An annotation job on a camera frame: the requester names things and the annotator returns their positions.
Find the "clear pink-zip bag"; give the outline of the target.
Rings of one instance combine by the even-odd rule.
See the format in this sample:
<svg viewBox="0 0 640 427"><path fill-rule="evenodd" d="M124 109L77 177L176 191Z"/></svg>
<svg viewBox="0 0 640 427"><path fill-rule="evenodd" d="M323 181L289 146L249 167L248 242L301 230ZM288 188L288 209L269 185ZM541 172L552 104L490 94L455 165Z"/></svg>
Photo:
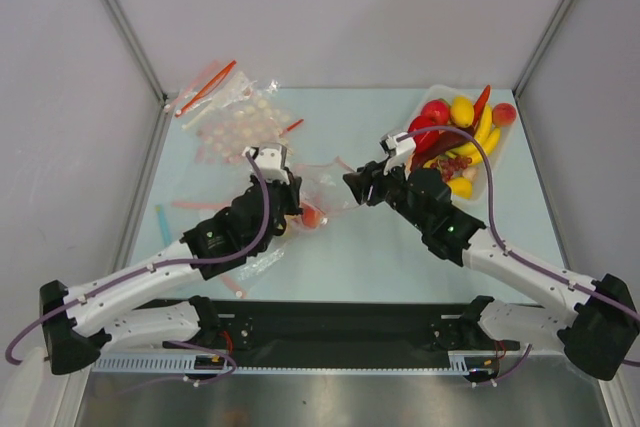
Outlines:
<svg viewBox="0 0 640 427"><path fill-rule="evenodd" d="M307 229L302 225L300 216L287 218L286 236L310 234L325 226L332 219L359 207L342 176L355 172L340 157L334 158L326 164L294 163L292 172L302 179L300 187L300 206L312 206L320 210L324 216L324 223L316 229Z"/></svg>

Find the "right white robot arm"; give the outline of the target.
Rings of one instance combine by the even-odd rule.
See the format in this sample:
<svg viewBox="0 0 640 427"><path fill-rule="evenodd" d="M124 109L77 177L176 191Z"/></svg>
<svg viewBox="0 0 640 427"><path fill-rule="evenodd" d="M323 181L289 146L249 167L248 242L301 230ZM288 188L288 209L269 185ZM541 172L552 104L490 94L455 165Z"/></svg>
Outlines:
<svg viewBox="0 0 640 427"><path fill-rule="evenodd" d="M434 169L410 174L369 162L343 180L359 205L387 204L421 234L436 257L488 275L524 294L533 306L496 299L473 301L461 323L463 340L484 348L513 340L563 354L575 367L610 381L639 336L639 315L627 284L557 268L500 241L492 229L456 207L451 189Z"/></svg>

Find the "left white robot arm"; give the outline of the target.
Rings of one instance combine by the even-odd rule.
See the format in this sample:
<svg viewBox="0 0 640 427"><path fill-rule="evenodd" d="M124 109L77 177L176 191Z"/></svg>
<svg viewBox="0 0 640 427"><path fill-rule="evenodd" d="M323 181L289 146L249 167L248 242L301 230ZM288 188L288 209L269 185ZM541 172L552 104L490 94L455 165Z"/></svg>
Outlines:
<svg viewBox="0 0 640 427"><path fill-rule="evenodd" d="M231 204L203 220L156 255L86 284L53 280L40 288L42 333L50 371L77 372L116 345L187 342L214 344L220 323L210 301L179 303L174 313L145 303L177 287L213 279L244 266L283 235L287 220L303 210L302 180L284 168L276 177L251 176Z"/></svg>

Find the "pink peach with leaf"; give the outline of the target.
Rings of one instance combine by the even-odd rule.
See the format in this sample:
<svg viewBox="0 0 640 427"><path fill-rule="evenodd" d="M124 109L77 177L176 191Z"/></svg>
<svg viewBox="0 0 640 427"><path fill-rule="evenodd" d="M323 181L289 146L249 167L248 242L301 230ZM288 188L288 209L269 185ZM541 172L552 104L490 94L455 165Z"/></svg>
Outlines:
<svg viewBox="0 0 640 427"><path fill-rule="evenodd" d="M304 206L303 213L301 215L302 225L307 229L316 229L321 226L325 221L324 214L312 207L312 206Z"/></svg>

